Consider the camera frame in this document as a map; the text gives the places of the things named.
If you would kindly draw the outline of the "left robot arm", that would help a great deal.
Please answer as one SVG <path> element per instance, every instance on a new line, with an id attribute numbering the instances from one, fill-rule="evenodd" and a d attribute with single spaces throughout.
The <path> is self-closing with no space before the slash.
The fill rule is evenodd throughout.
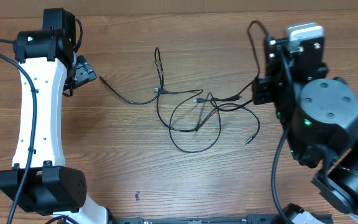
<path id="1" fill-rule="evenodd" d="M 21 76 L 21 122 L 12 166 L 0 189 L 14 208 L 62 223 L 113 223 L 108 208 L 87 193 L 85 175 L 67 167 L 62 147 L 62 99 L 96 79 L 83 56 L 80 21 L 62 8 L 45 9 L 40 30 L 14 41 Z"/>

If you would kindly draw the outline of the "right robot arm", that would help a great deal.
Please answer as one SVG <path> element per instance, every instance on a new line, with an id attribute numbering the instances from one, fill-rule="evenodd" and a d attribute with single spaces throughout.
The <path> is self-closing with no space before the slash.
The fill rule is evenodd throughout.
<path id="1" fill-rule="evenodd" d="M 264 39 L 265 76 L 252 84 L 255 104 L 273 103 L 294 160 L 317 168 L 313 184 L 341 213 L 358 218 L 358 100 L 342 78 L 328 78 L 324 38 Z"/>

